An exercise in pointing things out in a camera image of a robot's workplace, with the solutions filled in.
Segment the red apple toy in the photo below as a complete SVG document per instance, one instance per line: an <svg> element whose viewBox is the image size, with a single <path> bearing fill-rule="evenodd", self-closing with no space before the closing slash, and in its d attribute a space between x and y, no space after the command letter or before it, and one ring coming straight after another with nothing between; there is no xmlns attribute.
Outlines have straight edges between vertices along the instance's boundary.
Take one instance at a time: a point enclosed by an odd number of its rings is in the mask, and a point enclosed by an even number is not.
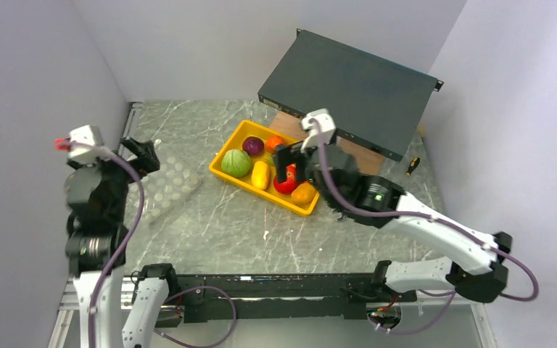
<svg viewBox="0 0 557 348"><path fill-rule="evenodd" d="M290 195L298 186L300 182L297 180L297 168L295 164L286 167L286 180L280 182L277 176L273 179L273 187L275 190L283 195Z"/></svg>

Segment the clear zip top bag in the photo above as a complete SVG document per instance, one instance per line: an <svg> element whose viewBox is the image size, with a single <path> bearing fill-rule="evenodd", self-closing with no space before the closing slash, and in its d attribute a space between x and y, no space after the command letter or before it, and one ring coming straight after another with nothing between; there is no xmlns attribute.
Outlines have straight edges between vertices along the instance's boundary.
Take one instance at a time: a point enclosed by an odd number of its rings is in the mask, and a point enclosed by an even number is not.
<svg viewBox="0 0 557 348"><path fill-rule="evenodd" d="M191 195L201 185L201 178L169 144L154 141L160 169L141 179L145 201L142 220L150 225L173 214L180 214Z"/></svg>

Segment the yellow lemon toy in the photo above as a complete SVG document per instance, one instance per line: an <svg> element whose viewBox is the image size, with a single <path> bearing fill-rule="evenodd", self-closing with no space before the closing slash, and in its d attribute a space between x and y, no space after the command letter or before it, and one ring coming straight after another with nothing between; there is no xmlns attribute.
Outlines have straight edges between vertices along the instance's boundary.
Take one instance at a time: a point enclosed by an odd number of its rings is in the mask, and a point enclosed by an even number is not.
<svg viewBox="0 0 557 348"><path fill-rule="evenodd" d="M266 190L270 181L271 169L267 162L258 161L254 164L251 175L252 185L256 189Z"/></svg>

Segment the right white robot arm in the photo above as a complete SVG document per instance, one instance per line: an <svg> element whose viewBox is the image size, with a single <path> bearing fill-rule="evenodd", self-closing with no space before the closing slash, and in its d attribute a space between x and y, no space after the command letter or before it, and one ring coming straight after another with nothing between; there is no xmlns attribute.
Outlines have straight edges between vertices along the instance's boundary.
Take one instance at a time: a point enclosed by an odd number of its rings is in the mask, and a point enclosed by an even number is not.
<svg viewBox="0 0 557 348"><path fill-rule="evenodd" d="M360 173L355 158L338 146L326 147L329 172L336 190L365 215L342 206L323 177L321 156L316 149L303 149L297 142L279 145L273 155L280 181L307 181L328 206L361 225L404 233L441 254L435 260L377 263L371 293L380 301L415 290L455 291L471 301L491 303L505 290L508 268L503 265L512 238L505 232L489 235L468 229L420 202L400 185L377 175Z"/></svg>

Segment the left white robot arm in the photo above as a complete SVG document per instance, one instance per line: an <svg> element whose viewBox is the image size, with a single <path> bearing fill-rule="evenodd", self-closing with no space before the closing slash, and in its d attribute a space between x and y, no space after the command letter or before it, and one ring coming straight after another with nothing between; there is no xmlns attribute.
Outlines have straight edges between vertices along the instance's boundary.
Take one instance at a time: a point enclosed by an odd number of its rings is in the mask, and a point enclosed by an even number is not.
<svg viewBox="0 0 557 348"><path fill-rule="evenodd" d="M65 181L65 254L78 297L82 347L148 347L162 305L180 286L170 263L144 266L136 276L132 308L122 319L125 250L144 209L142 178L160 169L151 141L120 141L134 158L123 159L90 143L59 144L73 169Z"/></svg>

